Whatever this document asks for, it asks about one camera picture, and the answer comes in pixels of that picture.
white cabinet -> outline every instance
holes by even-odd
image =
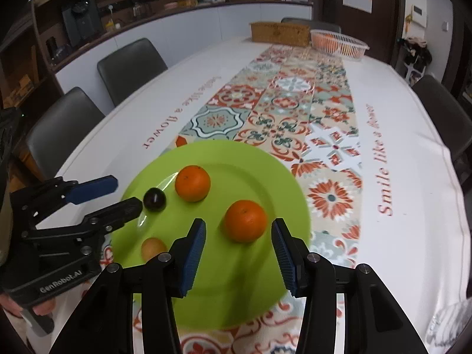
[[[171,67],[188,56],[221,42],[217,8],[174,14],[140,25],[116,36],[118,48],[149,39]]]
[[[79,86],[104,113],[114,105],[97,71],[97,63],[118,48],[147,38],[170,68],[184,58],[233,37],[251,37],[249,24],[284,17],[310,19],[310,6],[295,4],[239,4],[197,9],[163,17],[123,32],[84,53],[56,73],[64,92]]]
[[[167,66],[221,42],[218,8],[206,8],[165,18],[168,44]]]
[[[250,23],[260,21],[260,4],[228,5],[218,8],[223,41],[233,37],[251,37]]]
[[[280,22],[284,17],[312,19],[312,7],[296,4],[260,4],[262,21]]]
[[[56,78],[64,93],[78,86],[82,88],[103,114],[107,115],[111,112],[115,105],[113,105],[107,88],[100,74],[98,74],[97,63],[117,49],[115,39],[109,39],[59,70],[56,73]]]

white tablecloth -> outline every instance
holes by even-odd
[[[65,180],[79,182],[113,174],[119,179],[118,190],[81,207],[67,205],[39,227],[74,224],[84,214],[119,201],[135,175],[159,156],[202,105],[268,46],[244,39],[216,45],[136,91],[83,140],[58,172]],[[448,149],[395,71],[371,58],[344,61],[344,67],[362,152],[357,262],[371,264],[424,338],[436,311],[466,297],[470,235],[462,191]],[[53,339],[79,295],[71,291],[61,299]],[[44,350],[41,346],[50,344],[31,333],[29,337],[34,346],[37,342],[38,354]]]

door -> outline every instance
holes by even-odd
[[[366,55],[390,63],[396,44],[400,0],[372,0],[372,13],[343,5],[343,0],[324,0],[324,21],[335,22],[344,34],[364,41]]]

patterned table runner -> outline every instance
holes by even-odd
[[[333,264],[355,266],[362,167],[355,108],[340,58],[310,47],[269,47],[224,85],[164,152],[206,139],[244,142],[279,159],[306,195],[310,251]],[[102,264],[111,261],[108,246]],[[183,352],[294,354],[303,312],[304,299],[287,292],[264,315],[235,329],[180,330]],[[344,325],[343,313],[340,296],[338,327]],[[133,326],[136,346],[142,342],[136,303]]]

orange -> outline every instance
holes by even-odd
[[[200,166],[183,168],[176,178],[176,192],[184,201],[197,202],[204,199],[211,185],[209,175]]]
[[[144,262],[166,251],[166,245],[156,237],[146,239],[141,245],[141,257]]]
[[[337,46],[339,45],[339,42],[336,40],[336,38],[332,34],[325,34],[326,37],[331,37],[332,40],[326,39],[326,46],[327,48],[334,52],[337,50]]]
[[[252,242],[264,234],[267,215],[254,201],[240,199],[225,214],[224,228],[229,238],[236,242]]]

